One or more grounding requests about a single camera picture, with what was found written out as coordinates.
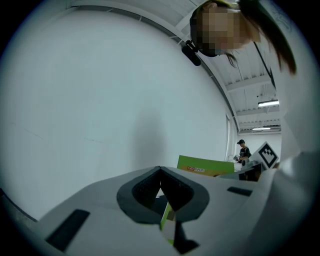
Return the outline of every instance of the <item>white surface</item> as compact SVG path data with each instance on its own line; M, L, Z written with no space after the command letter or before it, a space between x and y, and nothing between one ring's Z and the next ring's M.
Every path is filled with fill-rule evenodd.
M190 28L188 25L180 31L176 27L176 21L173 21L173 10L172 9L181 9L180 13L185 13L186 11L189 12L189 10L186 9L186 7L190 7L190 3L193 5L199 6L205 0L175 0L175 3L173 4L172 0L72 0L70 3L70 6L72 7L79 7L79 6L99 6L99 7L110 7L110 8L117 8L121 10L128 11L130 13L141 15L159 25L164 27L165 29L172 32L174 35L178 36L180 39L187 41L190 40ZM175 12L175 18L178 18L178 20L181 18L181 15ZM235 115L234 120L237 124L239 124L238 117L236 115L236 109L234 106L233 101L231 100L231 97L226 89L226 83L222 80L221 74L218 72L217 66L212 63L212 59L209 58L201 53L199 53L199 57L202 59L202 61L208 66L208 68L211 70L211 72L214 74L214 77L220 84L227 100L229 101L229 105Z
M226 103L155 28L75 11L17 38L0 72L1 180L35 219L95 181L225 159Z
M274 152L277 154L279 159L281 159L281 134L253 134L253 135L238 135L237 141L244 140L247 147L250 149L251 154L253 154L264 142L268 142ZM239 145L235 146L235 154L240 153L241 147Z

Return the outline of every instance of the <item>ceiling beam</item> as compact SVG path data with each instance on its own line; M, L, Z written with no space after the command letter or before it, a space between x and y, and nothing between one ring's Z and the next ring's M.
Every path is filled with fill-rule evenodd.
M192 16L192 13L195 11L196 8L192 9L191 12L189 12L185 17L183 17L179 23L175 26L175 28L179 31L183 30L188 24L189 24L189 21L190 21L190 18Z
M277 131L255 131L255 132L238 132L238 135L266 135L266 134L281 134L281 130Z
M268 75L261 75L261 76L246 79L240 82L231 83L226 86L226 89L228 90L229 93L231 93L240 89L257 87L265 84L272 84L271 79Z
M278 112L280 111L279 106L272 106L268 110L268 107L258 108L258 109L252 109L252 110L244 110L244 111L238 111L236 113L237 116L248 116L248 115L256 115L256 114L267 114L271 112Z
M264 126L278 126L281 124L280 120L274 121L259 121L259 122L243 122L239 124L240 128L261 127Z

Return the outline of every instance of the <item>person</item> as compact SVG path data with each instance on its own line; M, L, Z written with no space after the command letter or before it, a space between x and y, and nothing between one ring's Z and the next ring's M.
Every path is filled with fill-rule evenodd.
M279 100L281 160L320 150L319 64L295 22L273 0L206 1L190 18L190 37L200 53L226 56L237 69L237 49L254 42Z
M261 42L261 34L273 46L280 69L287 64L291 74L297 66L291 48L271 16L259 0L229 3L208 0L200 5L190 19L190 35L195 47L208 57L226 55L236 67L232 50L250 42Z
M240 139L237 144L239 144L241 147L240 154L239 154L240 157L238 159L238 163L241 163L242 160L248 159L249 157L251 157L251 153L250 153L250 149L247 147L247 145L243 139Z

